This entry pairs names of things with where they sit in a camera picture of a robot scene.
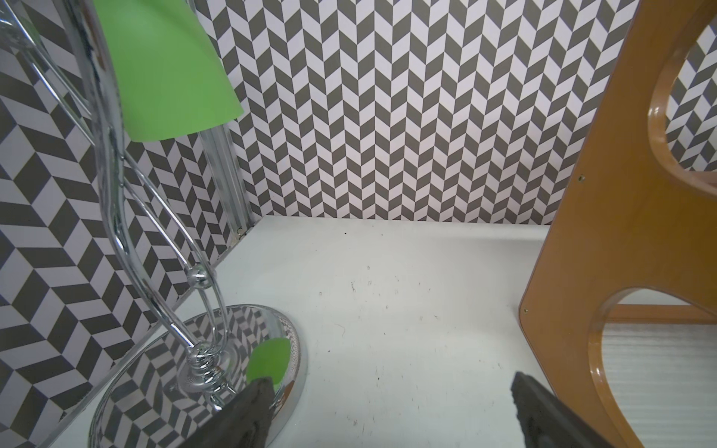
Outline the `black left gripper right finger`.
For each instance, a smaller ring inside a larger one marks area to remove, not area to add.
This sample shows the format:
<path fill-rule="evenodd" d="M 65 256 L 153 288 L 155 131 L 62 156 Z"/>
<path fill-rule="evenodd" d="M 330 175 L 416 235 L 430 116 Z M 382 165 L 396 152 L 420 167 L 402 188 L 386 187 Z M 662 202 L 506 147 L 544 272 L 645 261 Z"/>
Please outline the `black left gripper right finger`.
<path fill-rule="evenodd" d="M 526 447 L 612 447 L 532 376 L 517 371 L 511 392 Z"/>

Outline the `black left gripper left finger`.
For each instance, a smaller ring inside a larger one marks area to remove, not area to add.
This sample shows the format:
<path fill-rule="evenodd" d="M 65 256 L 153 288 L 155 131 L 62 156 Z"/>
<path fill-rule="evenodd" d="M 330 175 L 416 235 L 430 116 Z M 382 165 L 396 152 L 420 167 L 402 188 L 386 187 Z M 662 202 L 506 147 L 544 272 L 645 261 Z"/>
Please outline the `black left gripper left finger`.
<path fill-rule="evenodd" d="M 251 382 L 197 429 L 181 448 L 252 448 L 267 444 L 274 385 L 270 377 Z"/>

